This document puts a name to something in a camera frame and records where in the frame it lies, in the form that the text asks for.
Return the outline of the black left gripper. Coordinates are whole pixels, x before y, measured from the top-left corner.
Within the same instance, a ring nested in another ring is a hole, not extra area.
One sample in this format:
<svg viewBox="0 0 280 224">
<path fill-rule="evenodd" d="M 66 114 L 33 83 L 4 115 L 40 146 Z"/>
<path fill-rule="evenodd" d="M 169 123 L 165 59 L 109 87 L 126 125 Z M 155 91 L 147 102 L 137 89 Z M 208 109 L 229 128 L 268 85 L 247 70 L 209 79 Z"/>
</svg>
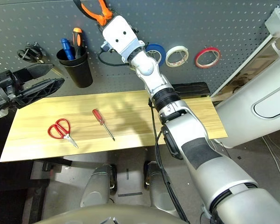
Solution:
<svg viewBox="0 0 280 224">
<path fill-rule="evenodd" d="M 0 73 L 0 109 L 21 109 L 55 93 L 63 85 L 63 78 L 43 80 L 22 90 L 22 83 L 42 77 L 53 68 L 51 63 L 35 63 L 13 73 Z"/>
</svg>

